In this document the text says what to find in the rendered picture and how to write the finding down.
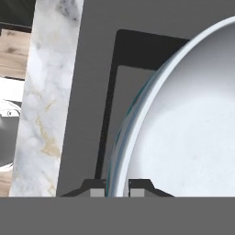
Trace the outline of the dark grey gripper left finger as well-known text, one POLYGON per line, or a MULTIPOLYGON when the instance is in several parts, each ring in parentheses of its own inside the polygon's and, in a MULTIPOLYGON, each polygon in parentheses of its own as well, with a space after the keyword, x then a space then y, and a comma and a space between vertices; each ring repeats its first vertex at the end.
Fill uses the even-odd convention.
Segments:
POLYGON ((80 188, 74 189, 62 197, 105 197, 106 180, 104 179, 85 179, 80 188))

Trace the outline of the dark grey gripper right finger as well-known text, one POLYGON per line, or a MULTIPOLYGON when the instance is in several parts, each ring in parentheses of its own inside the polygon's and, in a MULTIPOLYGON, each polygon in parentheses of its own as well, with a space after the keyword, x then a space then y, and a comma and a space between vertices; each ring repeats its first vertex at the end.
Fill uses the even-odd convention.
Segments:
POLYGON ((129 179, 129 197, 172 197, 163 190, 154 187, 150 179, 129 179))

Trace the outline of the white bowl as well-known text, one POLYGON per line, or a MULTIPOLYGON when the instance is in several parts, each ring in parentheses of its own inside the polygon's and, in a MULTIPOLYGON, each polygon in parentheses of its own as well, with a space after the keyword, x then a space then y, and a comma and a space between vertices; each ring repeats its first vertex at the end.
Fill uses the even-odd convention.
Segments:
POLYGON ((118 132, 110 197, 135 182, 177 197, 235 197, 235 16, 189 40, 141 88, 118 132))

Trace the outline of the white and grey round object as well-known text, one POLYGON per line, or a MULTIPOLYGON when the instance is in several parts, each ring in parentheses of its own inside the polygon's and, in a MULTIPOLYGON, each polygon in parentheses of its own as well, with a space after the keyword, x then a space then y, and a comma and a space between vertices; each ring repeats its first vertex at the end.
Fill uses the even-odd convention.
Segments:
POLYGON ((0 171, 13 165, 24 83, 0 76, 0 171))

